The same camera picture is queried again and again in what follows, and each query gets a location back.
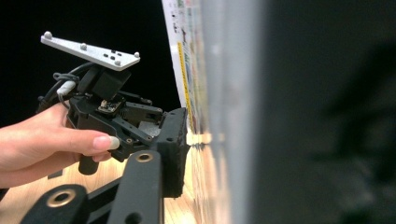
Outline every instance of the dark background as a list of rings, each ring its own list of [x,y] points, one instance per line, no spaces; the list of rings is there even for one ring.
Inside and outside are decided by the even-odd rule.
[[[140,52],[123,87],[165,111],[180,107],[162,3],[148,1],[12,1],[2,4],[0,29],[0,127],[35,113],[39,95],[86,61],[40,43],[40,36],[85,42],[123,52]]]

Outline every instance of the bolt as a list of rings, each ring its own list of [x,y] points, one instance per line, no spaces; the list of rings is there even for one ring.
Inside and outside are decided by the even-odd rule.
[[[44,37],[46,39],[52,39],[52,33],[50,31],[47,31],[46,33],[44,33]]]
[[[107,101],[106,101],[106,100],[103,100],[103,101],[100,103],[100,106],[101,106],[101,107],[106,107],[106,106],[107,106]]]
[[[82,43],[82,44],[79,46],[79,48],[82,49],[82,50],[87,50],[87,44],[86,44],[86,43]]]

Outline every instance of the cable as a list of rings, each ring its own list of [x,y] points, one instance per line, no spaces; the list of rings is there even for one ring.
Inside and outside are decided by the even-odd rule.
[[[38,109],[37,109],[36,113],[38,114],[41,111],[44,111],[53,105],[52,101],[57,96],[56,91],[59,88],[61,88],[62,85],[66,81],[72,80],[76,83],[79,83],[79,77],[77,77],[77,75],[89,70],[94,65],[95,65],[95,63],[84,63],[84,64],[80,65],[79,67],[76,67],[75,69],[71,70],[67,74],[60,74],[60,73],[53,74],[53,77],[55,78],[55,80],[57,80],[57,82],[55,83],[55,85],[53,85],[49,89],[49,91],[47,92],[47,94],[45,96],[38,97],[39,105],[38,105]]]
[[[66,109],[70,109],[70,106],[64,101],[64,96],[62,94],[58,94],[58,99],[59,102],[61,102],[61,104],[66,107]]]

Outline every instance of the white plastic bracket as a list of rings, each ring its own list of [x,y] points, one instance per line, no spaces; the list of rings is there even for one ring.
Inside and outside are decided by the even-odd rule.
[[[135,54],[128,54],[112,49],[103,49],[87,45],[85,43],[64,40],[53,37],[52,33],[49,31],[41,36],[41,43],[115,71],[122,71],[140,61],[138,52]]]

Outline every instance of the screw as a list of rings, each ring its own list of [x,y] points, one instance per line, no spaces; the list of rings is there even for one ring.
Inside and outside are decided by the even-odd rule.
[[[46,39],[52,39],[52,33],[50,31],[47,31],[46,33],[44,33],[44,37]]]
[[[86,43],[82,43],[82,44],[79,46],[79,48],[82,49],[82,50],[87,50],[87,44],[86,44]]]

